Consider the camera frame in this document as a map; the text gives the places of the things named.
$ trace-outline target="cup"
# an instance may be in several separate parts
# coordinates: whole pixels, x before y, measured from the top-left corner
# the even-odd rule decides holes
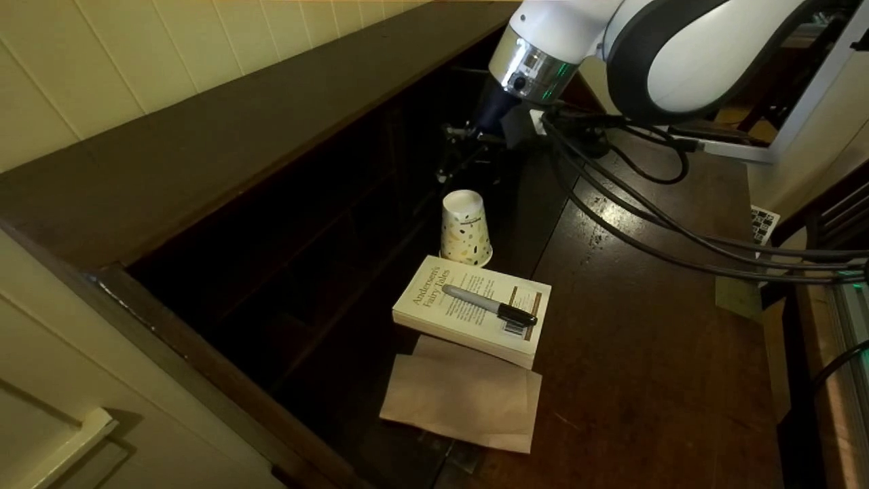
[[[443,199],[440,256],[470,266],[485,266],[491,262],[495,252],[481,193],[451,190]]]

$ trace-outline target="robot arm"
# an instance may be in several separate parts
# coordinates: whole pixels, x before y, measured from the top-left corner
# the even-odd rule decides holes
[[[811,0],[524,0],[489,62],[476,125],[526,100],[549,106],[602,58],[624,116],[675,123],[725,100]]]

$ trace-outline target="cable bundle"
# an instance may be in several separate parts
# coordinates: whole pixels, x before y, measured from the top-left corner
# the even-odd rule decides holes
[[[653,256],[664,265],[672,266],[683,266],[691,273],[702,273],[702,274],[719,274],[719,277],[736,277],[736,279],[751,279],[751,284],[797,284],[797,285],[831,285],[831,284],[864,284],[867,279],[867,258],[869,251],[780,251],[780,248],[759,248],[754,243],[736,243],[736,240],[717,240],[717,237],[700,237],[696,231],[689,231],[687,227],[679,227],[670,214],[664,214],[653,202],[649,202],[645,195],[640,195],[634,188],[629,188],[624,179],[620,179],[615,174],[610,174],[606,167],[599,167],[598,159],[592,159],[590,152],[599,155],[599,152],[614,152],[620,155],[634,174],[640,174],[649,182],[656,186],[675,186],[687,178],[687,155],[683,146],[679,142],[672,142],[664,130],[652,129],[652,125],[634,125],[624,116],[598,116],[598,129],[592,130],[602,130],[602,129],[615,129],[615,130],[628,130],[637,140],[670,146],[679,159],[679,171],[675,178],[652,178],[645,174],[624,149],[620,149],[615,145],[599,140],[594,145],[579,145],[575,140],[567,135],[567,130],[562,130],[558,125],[569,125],[569,119],[565,119],[562,114],[545,114],[543,116],[543,129],[549,133],[549,140],[554,142],[554,146],[558,149],[562,159],[567,159],[575,169],[580,182],[586,182],[590,188],[594,188],[602,199],[607,199],[610,203],[622,207],[624,213],[660,227],[662,231],[670,231],[691,246],[697,246],[700,251],[717,256],[717,258],[727,258],[730,266],[713,266],[713,265],[696,265],[696,262],[683,262],[675,258],[670,252],[653,251],[652,246],[624,233],[622,229],[610,227],[606,217],[599,217],[594,209],[590,209],[572,190],[569,179],[565,178],[558,160],[552,159],[552,169],[556,174],[558,188],[565,190],[565,195],[569,199],[569,203],[575,209],[580,209],[590,221],[594,221],[599,229],[606,229],[607,233],[614,233],[615,240],[622,240],[624,246]]]

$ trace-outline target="wooden cabinet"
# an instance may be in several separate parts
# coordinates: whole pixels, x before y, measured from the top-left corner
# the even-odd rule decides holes
[[[423,6],[196,96],[3,174],[0,217],[300,453],[273,460],[290,479],[420,481],[436,453],[372,426],[401,346],[376,323],[436,237],[440,125],[482,81],[453,68],[481,70],[507,15]]]

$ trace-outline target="brown paper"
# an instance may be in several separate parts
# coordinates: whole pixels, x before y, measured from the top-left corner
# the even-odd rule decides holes
[[[537,373],[420,338],[413,357],[395,357],[381,418],[529,453],[541,383]]]

